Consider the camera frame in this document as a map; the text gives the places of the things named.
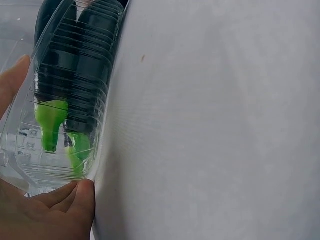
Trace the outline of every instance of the white fabric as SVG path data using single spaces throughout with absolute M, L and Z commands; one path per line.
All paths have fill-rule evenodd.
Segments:
M 101 240 L 318 240 L 320 2 L 132 0 Z

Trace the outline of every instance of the green eggplant stem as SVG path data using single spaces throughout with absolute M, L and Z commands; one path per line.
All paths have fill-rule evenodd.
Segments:
M 53 100 L 36 104 L 34 115 L 41 128 L 43 149 L 54 153 L 57 150 L 60 125 L 68 115 L 68 103 Z
M 65 148 L 68 154 L 71 166 L 76 175 L 80 175 L 84 170 L 84 160 L 86 160 L 91 152 L 90 139 L 86 134 L 79 132 L 68 132 L 72 146 Z

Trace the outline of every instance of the hand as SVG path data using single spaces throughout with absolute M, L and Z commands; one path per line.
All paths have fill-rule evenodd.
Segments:
M 30 58 L 0 75 L 0 118 L 27 76 Z M 95 216 L 95 190 L 90 180 L 71 182 L 31 198 L 0 179 L 0 239 L 89 240 Z

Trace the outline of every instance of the eggplant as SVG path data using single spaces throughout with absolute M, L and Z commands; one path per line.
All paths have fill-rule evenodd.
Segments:
M 124 8 L 128 5 L 129 0 L 117 0 Z
M 124 8 L 115 0 L 96 0 L 77 21 L 78 62 L 63 127 L 66 152 L 79 172 L 93 149 L 99 118 L 105 110 L 123 13 Z
M 35 26 L 35 46 L 62 1 L 42 3 Z M 78 65 L 78 50 L 73 47 L 77 35 L 70 30 L 77 25 L 77 5 L 74 0 L 67 1 L 69 5 L 63 5 L 65 15 L 56 15 L 46 30 L 46 34 L 53 35 L 49 46 L 41 44 L 35 56 L 35 119 L 41 127 L 42 147 L 48 152 L 57 150 L 59 128 L 68 114 L 70 84 Z

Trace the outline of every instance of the transparent plastic lid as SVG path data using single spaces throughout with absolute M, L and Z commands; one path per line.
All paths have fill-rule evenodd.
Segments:
M 125 9 L 116 0 L 44 0 L 28 8 L 37 11 L 33 26 L 9 40 L 15 54 L 20 45 L 18 54 L 33 53 L 2 131 L 0 174 L 34 194 L 86 178 L 98 160 Z M 3 69 L 13 63 L 0 62 Z

